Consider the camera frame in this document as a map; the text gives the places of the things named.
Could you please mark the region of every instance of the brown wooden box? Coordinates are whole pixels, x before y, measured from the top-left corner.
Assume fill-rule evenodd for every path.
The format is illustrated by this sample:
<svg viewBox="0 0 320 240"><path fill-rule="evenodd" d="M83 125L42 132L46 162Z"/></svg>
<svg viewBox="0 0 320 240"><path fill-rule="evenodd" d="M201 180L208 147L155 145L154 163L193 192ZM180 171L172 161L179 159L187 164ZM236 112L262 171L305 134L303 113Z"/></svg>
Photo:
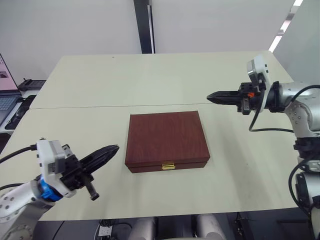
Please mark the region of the brown wooden box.
<svg viewBox="0 0 320 240"><path fill-rule="evenodd" d="M198 111L130 115L125 165L132 173L203 168L209 158Z"/></svg>

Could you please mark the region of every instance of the robotic arm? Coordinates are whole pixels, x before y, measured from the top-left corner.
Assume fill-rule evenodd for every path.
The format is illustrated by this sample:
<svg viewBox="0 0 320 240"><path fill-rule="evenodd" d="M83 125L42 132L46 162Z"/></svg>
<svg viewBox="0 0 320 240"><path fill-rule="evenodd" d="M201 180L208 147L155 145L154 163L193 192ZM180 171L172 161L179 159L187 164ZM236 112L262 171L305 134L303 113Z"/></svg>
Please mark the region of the robotic arm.
<svg viewBox="0 0 320 240"><path fill-rule="evenodd" d="M293 148L299 152L298 165L289 177L289 190L295 203L311 218L316 238L320 238L320 85L302 82L271 84L269 70L261 55L247 64L251 82L240 84L238 91L218 91L207 96L215 104L236 105L237 111L249 115L255 111L251 132L284 131L294 133ZM282 128L253 129L260 112L285 113L293 130ZM292 191L292 177L297 169L297 199Z"/></svg>
<svg viewBox="0 0 320 240"><path fill-rule="evenodd" d="M58 140L36 143L41 175L0 198L0 239L29 240L41 216L62 197L71 198L77 189L87 188L94 201L99 197L92 181L94 171L118 151L118 145L103 147L78 160L68 145Z"/></svg>

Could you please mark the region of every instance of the white table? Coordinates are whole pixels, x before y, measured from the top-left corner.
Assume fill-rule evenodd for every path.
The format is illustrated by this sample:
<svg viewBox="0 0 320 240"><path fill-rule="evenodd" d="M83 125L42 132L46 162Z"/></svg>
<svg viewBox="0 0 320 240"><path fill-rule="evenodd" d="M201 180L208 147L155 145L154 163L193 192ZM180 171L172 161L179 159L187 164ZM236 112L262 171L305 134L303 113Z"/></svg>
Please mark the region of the white table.
<svg viewBox="0 0 320 240"><path fill-rule="evenodd" d="M42 220L84 220L254 211L295 207L287 182L297 163L295 137L248 131L252 120L206 96L249 82L247 61L259 52L66 56L17 126L2 156L39 138L69 144L79 159L107 145L120 150L93 173L100 198L85 189L62 199ZM263 51L272 81L291 82ZM211 154L205 168L132 174L124 164L130 114L199 111ZM290 128L264 111L256 127ZM1 164L0 186L40 173L35 152Z"/></svg>
<svg viewBox="0 0 320 240"><path fill-rule="evenodd" d="M211 158L204 168L131 173L125 166L130 114L199 111ZM255 211L295 207L288 176L297 164L295 137L286 132L248 131L251 116L235 106L189 104L86 107L28 111L2 156L39 138L69 144L81 159L107 145L120 149L93 173L100 198L86 189L60 200L42 220L86 220ZM259 127L290 128L284 114L265 111ZM26 182L40 173L36 152L1 164L0 186Z"/></svg>
<svg viewBox="0 0 320 240"><path fill-rule="evenodd" d="M208 103L249 82L247 62L258 54L272 81L292 82L269 51L64 56L30 108Z"/></svg>

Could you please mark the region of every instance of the blue ring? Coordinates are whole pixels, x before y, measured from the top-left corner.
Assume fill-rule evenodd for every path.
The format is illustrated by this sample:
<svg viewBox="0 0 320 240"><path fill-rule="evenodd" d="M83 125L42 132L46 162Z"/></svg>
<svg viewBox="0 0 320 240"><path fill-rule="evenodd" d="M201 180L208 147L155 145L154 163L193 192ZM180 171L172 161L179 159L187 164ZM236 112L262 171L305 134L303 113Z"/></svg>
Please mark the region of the blue ring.
<svg viewBox="0 0 320 240"><path fill-rule="evenodd" d="M62 199L62 197L56 195L55 192L50 188L50 185L45 182L43 176L41 176L40 185L43 189L43 193L41 194L41 197L43 199L50 199L51 201L54 201L54 202Z"/></svg>

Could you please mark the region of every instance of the power outlet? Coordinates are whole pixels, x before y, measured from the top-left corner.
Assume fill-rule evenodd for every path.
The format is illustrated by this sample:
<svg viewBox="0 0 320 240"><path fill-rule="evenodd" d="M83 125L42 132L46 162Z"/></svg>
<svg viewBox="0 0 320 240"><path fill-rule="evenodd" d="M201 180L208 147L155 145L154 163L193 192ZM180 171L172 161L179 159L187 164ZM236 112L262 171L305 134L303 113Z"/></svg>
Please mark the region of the power outlet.
<svg viewBox="0 0 320 240"><path fill-rule="evenodd" d="M112 226L100 226L99 227L99 237L102 236L111 236L112 233Z"/></svg>

